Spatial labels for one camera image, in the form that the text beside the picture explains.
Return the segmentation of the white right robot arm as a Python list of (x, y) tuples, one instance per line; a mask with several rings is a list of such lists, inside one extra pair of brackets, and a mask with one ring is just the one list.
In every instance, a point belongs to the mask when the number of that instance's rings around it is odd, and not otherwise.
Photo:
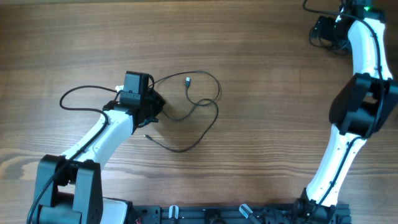
[(372, 1), (341, 1), (338, 11), (316, 11), (308, 38), (319, 47), (353, 56), (353, 76), (329, 111), (330, 140), (320, 166), (289, 212), (290, 223), (351, 223), (338, 195), (354, 158), (397, 104), (397, 81), (386, 60), (384, 11)]

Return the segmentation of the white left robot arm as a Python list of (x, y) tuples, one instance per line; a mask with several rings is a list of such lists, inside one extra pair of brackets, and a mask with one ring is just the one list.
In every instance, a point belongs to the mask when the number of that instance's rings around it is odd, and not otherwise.
[(154, 84), (152, 75), (126, 72), (88, 133), (61, 155), (39, 161), (28, 223), (141, 223), (131, 201), (103, 196), (101, 171), (136, 129), (157, 121), (165, 101)]

